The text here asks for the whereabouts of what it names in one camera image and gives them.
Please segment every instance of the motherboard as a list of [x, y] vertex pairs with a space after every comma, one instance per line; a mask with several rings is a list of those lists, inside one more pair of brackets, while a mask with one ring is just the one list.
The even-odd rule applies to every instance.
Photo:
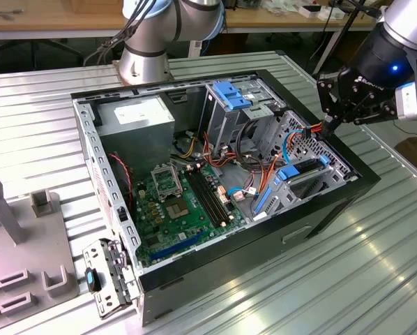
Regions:
[[[137, 257], [144, 266], [246, 224], [234, 203], [220, 200], [218, 189], [222, 189], [222, 185], [210, 165], [179, 173], [173, 165], [170, 168], [167, 165], [155, 169], [151, 178], [134, 185], [136, 229], [142, 241]], [[181, 194], [162, 196], [167, 190], [176, 189], [181, 189]]]

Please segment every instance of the ribbed metal surface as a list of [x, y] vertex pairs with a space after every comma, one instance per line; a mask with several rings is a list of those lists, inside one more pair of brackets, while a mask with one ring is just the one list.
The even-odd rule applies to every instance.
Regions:
[[[320, 116], [309, 77], [273, 52], [171, 61], [176, 78], [265, 68]], [[382, 180], [324, 233], [141, 328], [128, 309], [98, 319], [81, 250], [106, 235], [69, 93], [120, 83], [111, 66], [0, 75], [0, 179], [8, 199], [61, 197], [81, 294], [0, 334], [417, 334], [417, 177], [372, 135], [338, 135]]]

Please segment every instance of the expansion slot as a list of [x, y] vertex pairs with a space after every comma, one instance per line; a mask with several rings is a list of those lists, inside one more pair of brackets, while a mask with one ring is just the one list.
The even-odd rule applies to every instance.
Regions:
[[187, 248], [189, 246], [192, 246], [193, 244], [196, 244], [199, 240], [199, 238], [204, 234], [205, 232], [200, 232], [196, 234], [195, 236], [186, 239], [185, 241], [179, 242], [178, 244], [175, 244], [173, 246], [169, 246], [166, 249], [163, 249], [161, 251], [158, 251], [157, 253], [154, 253], [150, 255], [151, 260], [157, 260], [158, 258], [164, 258], [168, 255], [171, 255], [181, 249]]
[[213, 226], [218, 228], [227, 224], [230, 221], [229, 216], [215, 194], [213, 194], [202, 173], [190, 172], [187, 174], [187, 180], [193, 192], [195, 192], [197, 199], [208, 214]]

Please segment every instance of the gray plastic stand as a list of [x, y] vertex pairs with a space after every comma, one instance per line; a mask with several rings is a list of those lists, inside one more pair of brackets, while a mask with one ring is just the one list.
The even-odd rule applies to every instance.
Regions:
[[8, 204], [0, 182], [0, 328], [77, 294], [59, 196], [42, 190]]

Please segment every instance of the red wire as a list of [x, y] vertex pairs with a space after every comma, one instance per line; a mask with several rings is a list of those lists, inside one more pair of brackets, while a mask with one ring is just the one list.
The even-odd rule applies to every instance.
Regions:
[[128, 173], [128, 169], [126, 167], [126, 164], [116, 155], [113, 154], [109, 154], [109, 156], [111, 156], [112, 158], [114, 158], [116, 161], [118, 161], [120, 163], [120, 165], [122, 165], [123, 169], [125, 170], [125, 174], [126, 174], [126, 179], [128, 180], [128, 190], [130, 191], [130, 209], [132, 206], [132, 187], [131, 187], [131, 177], [130, 174]]

